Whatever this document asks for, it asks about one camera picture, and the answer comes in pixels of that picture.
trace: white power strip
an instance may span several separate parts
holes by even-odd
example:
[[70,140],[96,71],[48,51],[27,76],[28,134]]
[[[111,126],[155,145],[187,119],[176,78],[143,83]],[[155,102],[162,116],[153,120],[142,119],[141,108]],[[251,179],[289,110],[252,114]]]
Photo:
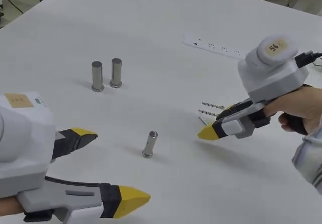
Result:
[[229,47],[220,46],[215,43],[203,41],[200,38],[196,38],[190,35],[184,35],[183,43],[198,49],[204,49],[213,53],[222,54],[236,59],[244,59],[247,53],[237,49],[231,49]]

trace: metal cylinder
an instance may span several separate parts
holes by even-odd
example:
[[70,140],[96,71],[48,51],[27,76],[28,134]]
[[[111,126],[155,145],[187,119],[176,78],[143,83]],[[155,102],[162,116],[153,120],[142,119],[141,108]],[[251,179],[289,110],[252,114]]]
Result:
[[104,89],[101,62],[94,61],[92,63],[92,76],[93,76],[92,90],[94,92],[101,92]]
[[151,158],[153,155],[153,147],[155,145],[157,139],[157,132],[151,131],[149,133],[149,137],[147,138],[147,142],[144,150],[142,151],[142,155],[145,158]]
[[112,59],[112,79],[110,81],[111,87],[120,88],[122,86],[121,70],[122,70],[121,59],[118,59],[118,58]]

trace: sleeve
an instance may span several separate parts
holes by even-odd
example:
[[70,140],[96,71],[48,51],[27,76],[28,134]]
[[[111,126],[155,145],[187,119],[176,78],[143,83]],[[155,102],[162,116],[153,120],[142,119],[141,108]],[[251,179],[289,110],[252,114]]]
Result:
[[292,162],[303,178],[322,194],[322,121],[317,130],[303,138]]

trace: metal screw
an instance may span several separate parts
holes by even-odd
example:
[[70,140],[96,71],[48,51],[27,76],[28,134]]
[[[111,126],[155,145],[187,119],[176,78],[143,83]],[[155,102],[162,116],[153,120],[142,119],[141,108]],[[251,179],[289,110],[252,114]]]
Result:
[[207,111],[204,111],[204,110],[198,110],[200,113],[204,113],[204,114],[207,114],[207,115],[211,115],[211,116],[215,116],[215,117],[218,117],[219,114],[217,113],[214,113],[214,112],[207,112]]
[[215,104],[211,104],[211,103],[206,103],[206,102],[203,102],[202,105],[205,105],[205,106],[208,106],[208,107],[215,107],[215,108],[219,108],[221,110],[224,110],[225,107],[224,106],[218,106],[218,105],[215,105]]
[[94,92],[101,92],[104,89],[101,62],[94,61],[92,63],[92,77],[93,77],[92,90]]
[[201,117],[198,117],[200,119],[200,121],[202,121],[203,124],[205,124],[205,126],[208,126],[208,123],[206,123],[205,120],[203,120]]
[[157,132],[151,131],[149,133],[149,137],[147,138],[147,142],[144,150],[142,151],[142,155],[145,158],[151,158],[153,155],[153,147],[155,145],[157,139]]
[[112,59],[112,79],[110,81],[111,87],[120,88],[122,86],[121,71],[122,60],[117,58]]

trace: white table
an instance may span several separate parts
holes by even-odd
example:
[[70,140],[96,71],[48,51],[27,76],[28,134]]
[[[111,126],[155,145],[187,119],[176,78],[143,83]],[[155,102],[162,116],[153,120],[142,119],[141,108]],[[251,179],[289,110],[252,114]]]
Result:
[[[299,135],[273,119],[242,140],[196,136],[202,101],[247,96],[237,60],[186,46],[183,34],[250,50],[277,32],[301,51],[322,51],[322,18],[260,0],[45,0],[1,30],[0,92],[39,91],[59,129],[98,133],[49,176],[151,194],[128,217],[101,223],[318,223],[321,197],[291,164]],[[120,89],[108,86],[113,57],[123,60]],[[90,89],[94,60],[104,64],[102,93]],[[310,70],[307,82],[321,87],[321,72]],[[144,159],[151,130],[159,138]],[[9,222],[22,216],[0,218]]]

